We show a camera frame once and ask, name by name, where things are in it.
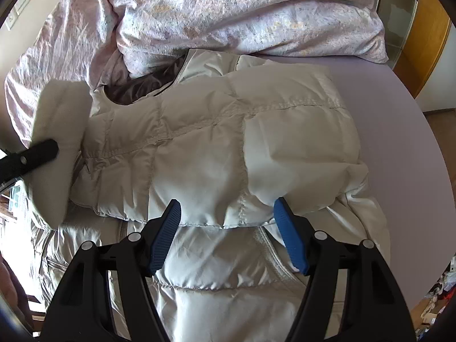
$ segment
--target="person's hand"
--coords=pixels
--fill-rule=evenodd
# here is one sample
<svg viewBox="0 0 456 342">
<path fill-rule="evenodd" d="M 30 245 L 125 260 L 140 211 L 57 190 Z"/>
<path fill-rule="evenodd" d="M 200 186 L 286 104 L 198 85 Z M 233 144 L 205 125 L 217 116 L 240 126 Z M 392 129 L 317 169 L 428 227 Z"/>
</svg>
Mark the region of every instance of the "person's hand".
<svg viewBox="0 0 456 342">
<path fill-rule="evenodd" d="M 3 257 L 0 253 L 0 291 L 3 294 L 3 298 L 10 305 L 12 309 L 17 307 L 17 292 L 14 287 L 13 281 L 11 280 L 10 273 L 3 264 Z"/>
</svg>

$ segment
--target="silver screw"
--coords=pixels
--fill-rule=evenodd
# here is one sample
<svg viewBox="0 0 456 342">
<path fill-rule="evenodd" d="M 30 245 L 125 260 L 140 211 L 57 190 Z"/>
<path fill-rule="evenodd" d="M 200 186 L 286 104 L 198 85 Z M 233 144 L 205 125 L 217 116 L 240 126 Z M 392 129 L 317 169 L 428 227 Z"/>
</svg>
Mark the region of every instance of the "silver screw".
<svg viewBox="0 0 456 342">
<path fill-rule="evenodd" d="M 322 231 L 315 232 L 314 236 L 318 240 L 325 240 L 326 238 L 328 238 L 328 234 Z"/>
<path fill-rule="evenodd" d="M 363 240 L 363 246 L 365 246 L 366 248 L 372 249 L 375 247 L 375 244 L 373 243 L 372 240 L 366 239 L 366 240 Z"/>
<path fill-rule="evenodd" d="M 87 251 L 88 249 L 92 248 L 92 246 L 93 246 L 93 243 L 91 241 L 86 241 L 81 245 L 81 248 L 84 251 Z"/>
<path fill-rule="evenodd" d="M 131 233 L 129 236 L 128 236 L 128 240 L 130 242 L 137 242 L 138 240 L 141 239 L 141 233 Z"/>
</svg>

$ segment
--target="plush blanket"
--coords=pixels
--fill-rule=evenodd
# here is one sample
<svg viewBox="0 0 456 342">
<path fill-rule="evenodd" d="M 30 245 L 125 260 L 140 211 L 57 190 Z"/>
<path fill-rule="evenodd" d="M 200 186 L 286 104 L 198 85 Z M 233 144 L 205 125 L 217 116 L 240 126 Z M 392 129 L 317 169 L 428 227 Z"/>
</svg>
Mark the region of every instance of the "plush blanket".
<svg viewBox="0 0 456 342">
<path fill-rule="evenodd" d="M 28 145 L 51 79 L 118 86 L 188 48 L 387 60 L 373 0 L 61 0 L 6 78 L 15 130 Z"/>
</svg>

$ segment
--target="beige puffer jacket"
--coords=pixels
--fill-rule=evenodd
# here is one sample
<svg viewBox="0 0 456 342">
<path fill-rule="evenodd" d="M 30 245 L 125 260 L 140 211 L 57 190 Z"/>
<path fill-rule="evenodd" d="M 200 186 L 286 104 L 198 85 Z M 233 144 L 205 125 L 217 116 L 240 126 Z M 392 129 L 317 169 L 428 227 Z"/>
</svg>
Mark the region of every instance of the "beige puffer jacket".
<svg viewBox="0 0 456 342">
<path fill-rule="evenodd" d="M 369 237 L 389 260 L 386 220 L 367 191 L 353 120 L 324 67 L 190 50 L 157 96 L 118 106 L 97 91 L 88 121 L 88 111 L 74 117 L 71 91 L 45 92 L 35 128 L 46 131 L 34 128 L 36 139 L 54 137 L 73 158 L 27 181 L 34 275 L 46 304 L 83 241 L 110 244 L 140 231 L 172 198 L 182 205 L 181 227 L 163 269 L 148 280 L 172 341 L 285 340 L 307 279 L 274 223 L 280 196 L 315 229 L 348 243 Z M 71 112 L 60 117 L 65 104 Z M 62 126 L 78 119 L 84 127 Z M 54 195 L 67 212 L 59 217 L 44 193 L 33 192 L 46 188 L 43 174 L 71 174 L 83 132 L 73 203 L 66 207 L 68 190 Z M 116 327 L 127 337 L 116 274 L 110 278 Z M 345 281 L 340 271 L 328 336 L 337 333 Z"/>
</svg>

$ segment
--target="orange wooden panel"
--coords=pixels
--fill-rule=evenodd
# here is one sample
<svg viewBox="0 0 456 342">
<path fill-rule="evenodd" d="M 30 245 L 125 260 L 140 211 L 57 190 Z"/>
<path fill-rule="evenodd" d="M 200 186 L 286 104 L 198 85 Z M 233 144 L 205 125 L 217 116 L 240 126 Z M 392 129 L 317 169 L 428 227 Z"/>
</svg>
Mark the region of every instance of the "orange wooden panel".
<svg viewBox="0 0 456 342">
<path fill-rule="evenodd" d="M 419 0 L 412 28 L 394 72 L 415 98 L 434 70 L 451 20 L 439 0 Z"/>
</svg>

